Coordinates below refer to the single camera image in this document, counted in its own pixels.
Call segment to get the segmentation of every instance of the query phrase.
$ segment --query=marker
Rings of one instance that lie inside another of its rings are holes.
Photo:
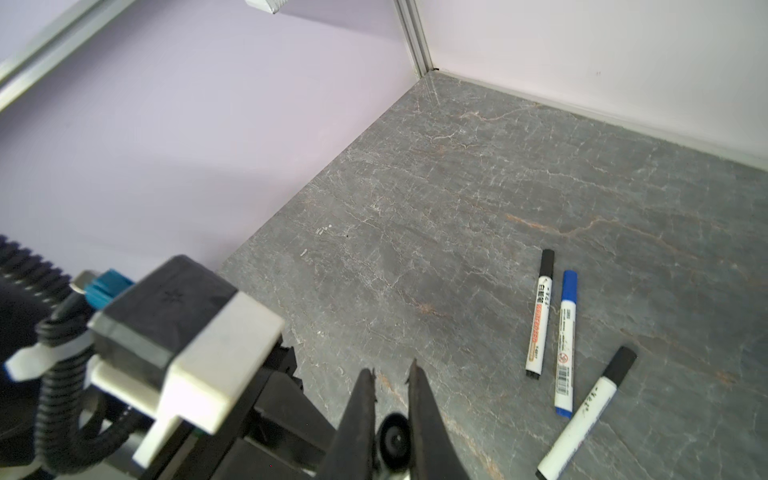
[[[525,375],[537,380],[541,376],[541,365],[544,362],[553,270],[554,250],[543,250],[541,252],[541,268],[538,271],[538,285],[536,286],[536,307],[533,313],[531,342],[528,344],[528,357],[525,361]]]
[[[560,434],[544,460],[538,464],[536,478],[539,480],[556,480],[560,476],[589,431],[598,422],[605,407],[614,398],[616,390],[636,358],[637,354],[626,346],[619,348],[611,363],[608,363],[603,376],[594,384],[594,388],[587,395],[587,399],[576,411],[574,418],[565,426],[565,430]]]
[[[573,270],[563,273],[563,297],[560,302],[560,338],[558,367],[554,382],[554,410],[566,419],[574,411],[574,335],[576,327],[576,285]]]

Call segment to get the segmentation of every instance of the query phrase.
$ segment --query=barcode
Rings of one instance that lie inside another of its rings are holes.
[[[569,368],[567,366],[558,365],[558,380],[556,384],[556,392],[562,395],[568,394],[568,373]]]

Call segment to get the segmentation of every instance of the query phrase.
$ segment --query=black marker cap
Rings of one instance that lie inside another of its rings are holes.
[[[614,358],[611,359],[611,363],[608,363],[608,366],[605,367],[603,376],[611,380],[616,385],[616,388],[618,388],[624,377],[627,376],[627,372],[629,372],[629,368],[632,367],[636,358],[637,354],[632,349],[626,346],[619,347]]]
[[[538,275],[548,276],[549,278],[554,276],[554,250],[542,250],[541,268],[538,270]]]

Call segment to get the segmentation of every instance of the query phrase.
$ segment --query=gray marble surface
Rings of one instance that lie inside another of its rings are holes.
[[[768,174],[431,73],[223,265],[284,316],[338,422],[424,367],[473,478],[534,478],[564,428],[555,327],[579,273],[576,402],[638,361],[563,479],[768,478]],[[541,248],[545,370],[524,374]]]

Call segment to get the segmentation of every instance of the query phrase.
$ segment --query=metal frame bar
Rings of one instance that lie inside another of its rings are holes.
[[[422,20],[419,10],[416,8],[416,0],[395,0],[395,8],[402,23],[402,29],[406,34],[406,42],[411,51],[411,58],[419,78],[428,72],[435,70],[432,65],[432,57],[429,55]]]
[[[134,2],[80,0],[0,63],[0,111]]]

